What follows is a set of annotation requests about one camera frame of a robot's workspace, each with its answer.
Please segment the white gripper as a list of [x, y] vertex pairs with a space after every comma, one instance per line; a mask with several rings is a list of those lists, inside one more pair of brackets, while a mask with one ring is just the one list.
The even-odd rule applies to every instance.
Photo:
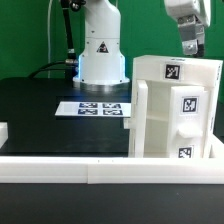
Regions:
[[211, 23], [211, 0], [164, 0], [167, 14], [177, 20], [183, 53], [195, 58], [205, 54], [204, 26]]

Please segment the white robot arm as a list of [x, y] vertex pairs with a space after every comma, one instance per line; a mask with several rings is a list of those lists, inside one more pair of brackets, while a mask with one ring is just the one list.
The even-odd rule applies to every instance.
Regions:
[[[109, 0], [59, 0], [63, 11], [68, 59], [67, 76], [75, 87], [111, 91], [129, 84], [120, 51], [121, 14]], [[204, 55], [205, 29], [211, 22], [211, 0], [164, 0], [177, 24], [183, 53]], [[85, 48], [75, 53], [69, 13], [85, 10]]]

